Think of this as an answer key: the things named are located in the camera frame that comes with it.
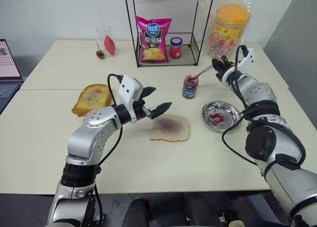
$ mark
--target white table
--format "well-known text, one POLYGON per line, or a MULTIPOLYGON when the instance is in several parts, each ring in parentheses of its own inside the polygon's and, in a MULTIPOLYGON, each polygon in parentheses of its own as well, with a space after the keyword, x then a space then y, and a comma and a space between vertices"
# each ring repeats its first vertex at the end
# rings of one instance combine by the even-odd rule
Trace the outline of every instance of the white table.
MULTIPOLYGON (((181 90, 186 75, 198 74, 211 64, 203 51, 198 66, 137 68, 132 42, 115 42, 117 55, 100 60, 95 41, 58 40, 39 62, 21 87, 22 90, 83 89, 91 84, 106 84, 109 73, 128 74, 146 86, 158 90, 181 90)), ((255 50, 256 60, 249 74, 275 89, 288 85, 270 62, 258 43, 246 43, 255 50)), ((200 90, 224 89, 210 71, 200 77, 200 90)))
MULTIPOLYGON (((71 113, 80 90, 21 90, 0 116, 0 193, 53 194, 62 175, 67 141, 82 122, 71 113)), ((317 131, 288 90, 275 90, 281 114, 303 142, 303 168, 317 172, 317 131)), ((209 130, 201 116, 203 105, 224 100, 242 109, 229 90, 201 90, 186 100, 181 91, 156 91, 146 98, 148 108, 172 101, 168 114, 188 118, 185 142, 149 140, 152 121, 126 124, 121 143, 97 176, 100 193, 216 191, 268 189, 260 171, 229 151, 221 134, 209 130)), ((244 122, 227 136, 229 144, 245 154, 244 122)), ((107 150, 117 139, 114 134, 107 150)))

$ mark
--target metal spoon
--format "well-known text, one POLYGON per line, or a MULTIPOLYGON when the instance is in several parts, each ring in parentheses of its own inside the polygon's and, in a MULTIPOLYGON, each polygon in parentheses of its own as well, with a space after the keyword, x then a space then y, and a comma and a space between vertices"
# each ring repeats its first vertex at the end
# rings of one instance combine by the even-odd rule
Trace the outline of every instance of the metal spoon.
POLYGON ((212 68, 213 68, 213 67, 212 67, 212 65, 211 65, 211 66, 207 67, 205 70, 203 70, 202 72, 200 72, 199 74, 190 76, 190 77, 188 78, 188 80, 189 80, 189 81, 194 81, 194 80, 198 79, 198 77, 199 77, 200 75, 202 75, 203 73, 205 73, 205 72, 211 70, 212 68))

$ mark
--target silver dish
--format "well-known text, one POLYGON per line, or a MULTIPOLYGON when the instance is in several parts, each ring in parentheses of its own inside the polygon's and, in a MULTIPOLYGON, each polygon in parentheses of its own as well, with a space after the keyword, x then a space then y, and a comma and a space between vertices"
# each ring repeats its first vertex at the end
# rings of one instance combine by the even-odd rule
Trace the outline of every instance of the silver dish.
POLYGON ((214 131, 224 132, 239 119, 239 111, 231 104, 224 101, 212 101, 203 107, 203 119, 207 126, 214 131))

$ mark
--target pink chip bag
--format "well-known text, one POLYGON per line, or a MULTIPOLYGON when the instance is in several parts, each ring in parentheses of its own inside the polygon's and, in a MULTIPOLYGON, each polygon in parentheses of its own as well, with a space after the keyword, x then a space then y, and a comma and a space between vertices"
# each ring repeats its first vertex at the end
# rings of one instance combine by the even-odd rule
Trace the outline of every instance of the pink chip bag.
POLYGON ((165 36, 167 34, 171 18, 154 18, 146 20, 135 16, 141 32, 142 61, 168 63, 166 54, 165 36))

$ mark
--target metal frame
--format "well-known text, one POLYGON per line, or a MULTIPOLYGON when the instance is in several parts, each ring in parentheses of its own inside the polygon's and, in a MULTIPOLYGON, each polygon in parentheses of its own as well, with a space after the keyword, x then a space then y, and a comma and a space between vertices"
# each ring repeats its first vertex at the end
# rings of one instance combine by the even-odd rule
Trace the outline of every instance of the metal frame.
MULTIPOLYGON (((134 16, 136 16, 135 2, 134 2, 134 0, 132 0, 132 2, 133 2, 134 16)), ((166 63, 166 64, 163 64, 163 63, 156 63, 156 64, 155 63, 149 63, 148 65, 141 65, 141 63, 140 63, 140 50, 141 50, 140 33, 139 33, 137 22, 135 21, 136 29, 137 29, 137 37, 136 37, 137 42, 136 42, 136 45, 135 45, 134 37, 133 37, 133 31, 132 31, 132 25, 131 25, 131 19, 130 19, 128 0, 125 0, 125 5, 127 7, 127 14, 128 14, 128 19, 129 19, 129 25, 130 25, 130 31, 131 31, 131 37, 132 37, 132 43, 133 43, 133 48, 134 48, 134 54, 135 54, 135 59, 136 59, 136 63, 137 63, 138 67, 146 67, 146 66, 180 66, 180 65, 181 66, 183 66, 183 65, 194 65, 194 66, 197 66, 198 65, 198 62, 199 62, 199 59, 200 59, 200 54, 201 54, 202 47, 203 47, 203 41, 204 41, 204 38, 205 38, 205 33, 206 33, 207 25, 208 25, 208 19, 209 19, 209 16, 210 16, 210 11, 211 11, 211 6, 212 6, 213 0, 211 0, 210 6, 209 6, 208 16, 207 16, 205 29, 204 29, 204 33, 203 33, 203 38, 202 38, 202 43, 200 45, 200 48, 198 47, 197 41, 196 41, 195 36, 194 36, 194 28, 195 28, 195 22, 196 22, 196 16, 197 16, 198 2, 199 2, 199 0, 197 0, 197 4, 196 4, 196 11, 195 11, 195 17, 194 17, 192 32, 172 32, 172 33, 167 33, 167 34, 191 34, 190 43, 189 44, 183 44, 183 45, 187 45, 191 49, 191 52, 192 52, 193 59, 194 59, 195 63, 193 63, 193 64, 188 64, 188 63, 187 64, 182 64, 182 63, 180 63, 180 64, 177 64, 177 65, 174 65, 174 64, 170 65, 168 63, 166 63), (196 57, 195 57, 193 49, 192 49, 192 44, 196 45, 196 47, 198 49, 198 52, 199 52, 198 56, 196 56, 196 57)))

